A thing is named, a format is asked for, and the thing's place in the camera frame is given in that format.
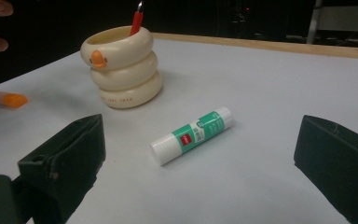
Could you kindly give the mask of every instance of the green label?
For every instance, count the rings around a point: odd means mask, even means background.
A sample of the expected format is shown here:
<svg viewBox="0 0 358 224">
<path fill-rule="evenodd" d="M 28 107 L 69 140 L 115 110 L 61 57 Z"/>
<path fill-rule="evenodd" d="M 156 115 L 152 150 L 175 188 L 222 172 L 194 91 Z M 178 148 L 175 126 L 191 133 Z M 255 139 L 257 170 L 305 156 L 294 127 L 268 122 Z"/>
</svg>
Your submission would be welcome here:
<svg viewBox="0 0 358 224">
<path fill-rule="evenodd" d="M 172 132 L 172 134 L 175 135 L 182 152 L 185 153 L 224 130 L 225 122 L 218 113 L 212 112 Z"/>
</svg>

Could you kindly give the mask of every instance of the wooden edge strip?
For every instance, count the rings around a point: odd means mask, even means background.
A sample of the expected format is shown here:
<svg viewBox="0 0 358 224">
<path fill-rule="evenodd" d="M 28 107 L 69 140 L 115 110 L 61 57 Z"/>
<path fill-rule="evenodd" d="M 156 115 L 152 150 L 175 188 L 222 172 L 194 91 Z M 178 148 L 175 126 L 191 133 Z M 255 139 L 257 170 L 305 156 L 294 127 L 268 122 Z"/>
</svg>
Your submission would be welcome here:
<svg viewBox="0 0 358 224">
<path fill-rule="evenodd" d="M 338 46 L 322 46 L 322 45 L 307 45 L 285 42 L 270 42 L 260 40 L 248 40 L 248 39 L 233 39 L 222 37 L 211 37 L 201 35 L 172 35 L 153 33 L 153 37 L 156 39 L 166 39 L 175 41 L 186 41 L 194 43 L 215 44 L 215 45 L 227 45 L 235 47 L 244 47 L 251 49 L 269 49 L 294 53 L 306 53 L 316 54 L 333 57 L 343 58 L 357 58 L 358 48 L 338 47 Z"/>
</svg>

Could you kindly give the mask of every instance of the duck-shaped pen holder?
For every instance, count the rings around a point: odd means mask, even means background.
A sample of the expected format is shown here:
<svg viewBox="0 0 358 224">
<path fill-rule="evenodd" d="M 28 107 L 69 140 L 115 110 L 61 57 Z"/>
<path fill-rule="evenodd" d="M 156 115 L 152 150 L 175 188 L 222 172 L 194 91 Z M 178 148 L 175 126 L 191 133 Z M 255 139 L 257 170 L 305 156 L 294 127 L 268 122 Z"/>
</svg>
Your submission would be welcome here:
<svg viewBox="0 0 358 224">
<path fill-rule="evenodd" d="M 135 35 L 130 30 L 123 26 L 92 35 L 80 49 L 101 98 L 113 108 L 144 104 L 162 86 L 153 36 L 144 27 Z"/>
</svg>

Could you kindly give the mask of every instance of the white table surface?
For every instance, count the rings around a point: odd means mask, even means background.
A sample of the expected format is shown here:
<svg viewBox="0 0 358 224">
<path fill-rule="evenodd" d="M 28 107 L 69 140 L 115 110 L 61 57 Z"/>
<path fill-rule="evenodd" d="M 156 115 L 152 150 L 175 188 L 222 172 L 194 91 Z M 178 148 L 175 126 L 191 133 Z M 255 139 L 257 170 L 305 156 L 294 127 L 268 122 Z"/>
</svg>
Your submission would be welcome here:
<svg viewBox="0 0 358 224">
<path fill-rule="evenodd" d="M 358 133 L 358 59 L 155 40 L 163 89 L 103 104 L 79 53 L 0 84 L 0 174 L 70 122 L 103 114 L 107 158 L 68 223 L 348 223 L 294 166 L 304 115 Z M 230 129 L 160 167 L 149 143 L 220 107 Z"/>
</svg>

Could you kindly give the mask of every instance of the red logo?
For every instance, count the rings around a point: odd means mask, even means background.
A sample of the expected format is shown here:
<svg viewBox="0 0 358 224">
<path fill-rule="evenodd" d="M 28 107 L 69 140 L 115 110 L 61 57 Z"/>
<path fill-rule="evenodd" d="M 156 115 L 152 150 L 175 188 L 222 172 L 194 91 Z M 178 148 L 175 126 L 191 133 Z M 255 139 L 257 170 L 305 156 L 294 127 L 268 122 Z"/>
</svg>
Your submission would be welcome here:
<svg viewBox="0 0 358 224">
<path fill-rule="evenodd" d="M 182 145 L 184 147 L 192 142 L 190 134 L 188 134 L 188 133 L 185 135 L 182 135 L 182 137 L 180 137 L 180 140 L 182 141 Z"/>
</svg>

